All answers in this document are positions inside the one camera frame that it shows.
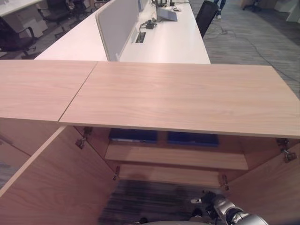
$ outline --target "wooden cabinet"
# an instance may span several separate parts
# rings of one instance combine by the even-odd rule
[[[97,224],[118,179],[74,127],[60,127],[0,190],[1,224]]]
[[[0,68],[0,157],[21,166],[0,189],[1,224],[95,225],[119,179],[222,188],[270,225],[300,221],[299,158],[285,163],[277,144],[288,138],[299,156],[300,102],[271,67]],[[111,128],[156,130],[158,142],[110,142]],[[219,146],[171,145],[168,131],[217,134]]]

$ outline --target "cable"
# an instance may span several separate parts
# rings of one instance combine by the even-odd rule
[[[274,69],[276,69],[278,72],[282,73],[284,76],[286,76],[286,77],[289,78],[290,80],[295,81],[295,82],[297,82],[297,83],[300,83],[300,81],[294,79],[293,77],[290,77],[289,75],[287,75],[286,73],[284,73],[282,70],[280,70],[280,69],[278,69],[276,66],[274,66],[268,59],[266,59],[266,58],[258,51],[257,47],[256,47],[256,46],[255,46],[248,38],[246,38],[246,37],[238,37],[238,36],[236,35],[236,33],[235,33],[233,30],[224,30],[223,27],[220,26],[220,25],[218,25],[218,24],[213,24],[213,25],[216,25],[216,26],[220,27],[221,30],[222,30],[222,32],[219,33],[219,34],[217,34],[216,37],[205,38],[205,40],[215,39],[215,38],[218,38],[220,35],[224,35],[224,34],[228,34],[228,32],[232,32],[232,33],[234,34],[234,36],[235,36],[236,39],[243,39],[243,40],[248,41],[248,42],[252,45],[252,47],[254,47],[254,49],[255,49],[255,51],[257,52],[257,54],[258,54],[260,57],[262,57],[262,58],[263,58],[270,66],[272,66]]]

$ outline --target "office chair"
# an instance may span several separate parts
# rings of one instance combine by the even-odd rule
[[[66,34],[65,28],[61,22],[71,16],[71,12],[67,7],[66,0],[47,0],[48,8],[37,9],[43,20],[46,22],[55,22],[61,26],[62,32],[55,34],[55,38],[59,39]]]
[[[202,37],[204,37],[218,9],[219,7],[216,3],[213,3],[208,0],[205,0],[203,2],[200,11],[196,17],[196,22]]]
[[[31,37],[20,37],[19,34],[25,32],[26,30],[30,32]],[[33,44],[35,44],[36,39],[37,38],[34,36],[31,27],[27,27],[22,31],[16,32],[2,17],[0,17],[1,52],[23,51],[25,56],[22,56],[22,59],[34,59],[40,54],[40,52],[29,55],[27,51]]]
[[[104,4],[108,3],[108,2],[109,2],[109,0],[96,0],[94,2],[94,8],[92,8],[90,10],[90,12],[93,13],[93,11],[95,11],[95,10],[97,10],[99,8],[99,7],[97,7],[98,5],[100,5],[100,4],[104,5]]]
[[[83,2],[84,0],[72,0],[70,2],[70,10],[72,13],[72,16],[75,18],[75,21],[69,25],[70,28],[75,27],[77,24],[79,24],[82,20],[80,19],[80,16],[86,16],[88,12],[86,12],[86,6]]]
[[[260,8],[258,6],[258,3],[260,2],[260,0],[254,0],[253,3],[251,5],[246,5],[244,6],[243,10],[245,10],[246,8],[251,8],[252,9],[252,12],[255,12],[255,11],[261,11],[262,8]]]

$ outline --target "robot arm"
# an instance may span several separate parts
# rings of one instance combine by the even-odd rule
[[[223,195],[207,192],[198,202],[208,203],[209,216],[215,219],[218,215],[227,225],[268,225],[260,216],[244,212]]]

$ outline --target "open cabinet door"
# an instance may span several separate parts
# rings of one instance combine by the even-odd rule
[[[2,225],[96,225],[114,173],[74,127],[60,127],[0,190]]]
[[[300,155],[300,144],[289,149]],[[276,156],[229,183],[228,199],[269,225],[300,224],[300,159]]]

